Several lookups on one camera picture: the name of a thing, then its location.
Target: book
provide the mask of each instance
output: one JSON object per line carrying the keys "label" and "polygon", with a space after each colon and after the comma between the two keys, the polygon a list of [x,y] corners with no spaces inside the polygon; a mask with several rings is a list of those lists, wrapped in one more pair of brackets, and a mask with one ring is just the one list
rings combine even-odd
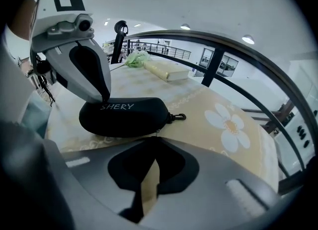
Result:
{"label": "book", "polygon": [[145,61],[144,68],[164,81],[188,79],[189,70],[173,61]]}

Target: floral tablecloth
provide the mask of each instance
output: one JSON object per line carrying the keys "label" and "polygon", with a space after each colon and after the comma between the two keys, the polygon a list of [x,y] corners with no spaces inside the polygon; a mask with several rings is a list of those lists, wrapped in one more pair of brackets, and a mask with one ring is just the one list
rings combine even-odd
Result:
{"label": "floral tablecloth", "polygon": [[[222,153],[278,189],[274,140],[240,108],[192,79],[165,82],[144,68],[120,67],[111,72],[111,97],[159,97],[170,113],[184,113],[159,136]],[[122,144],[121,139],[94,135],[79,123],[84,101],[61,89],[48,122],[46,137],[60,151],[79,151]]]}

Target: ceiling light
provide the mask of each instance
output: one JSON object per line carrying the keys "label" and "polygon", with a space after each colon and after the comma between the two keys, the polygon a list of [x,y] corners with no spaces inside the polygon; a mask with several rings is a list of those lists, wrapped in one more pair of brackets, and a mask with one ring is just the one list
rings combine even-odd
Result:
{"label": "ceiling light", "polygon": [[180,26],[180,28],[181,28],[181,29],[189,30],[189,29],[190,29],[190,26],[189,26],[189,24],[184,23],[184,24],[182,24],[182,25]]}
{"label": "ceiling light", "polygon": [[254,44],[254,39],[252,38],[251,35],[245,35],[242,37],[242,39],[247,42],[248,44],[253,45]]}

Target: ceiling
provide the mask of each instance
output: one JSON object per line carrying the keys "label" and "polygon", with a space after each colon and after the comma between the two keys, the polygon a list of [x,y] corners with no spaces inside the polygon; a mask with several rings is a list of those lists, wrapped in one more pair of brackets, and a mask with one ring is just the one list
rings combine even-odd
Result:
{"label": "ceiling", "polygon": [[[129,34],[179,29],[188,23],[192,30],[216,33],[242,41],[276,61],[295,54],[316,51],[311,32],[292,0],[85,0],[93,13],[98,43],[114,39],[116,21],[128,21]],[[104,26],[106,18],[109,24]]]}

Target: black case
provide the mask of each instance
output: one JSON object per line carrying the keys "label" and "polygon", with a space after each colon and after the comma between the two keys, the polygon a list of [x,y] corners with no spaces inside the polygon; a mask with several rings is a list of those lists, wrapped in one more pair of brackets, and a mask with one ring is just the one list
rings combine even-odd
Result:
{"label": "black case", "polygon": [[83,128],[107,137],[149,135],[169,120],[167,107],[156,97],[110,98],[101,104],[86,102],[79,114]]}

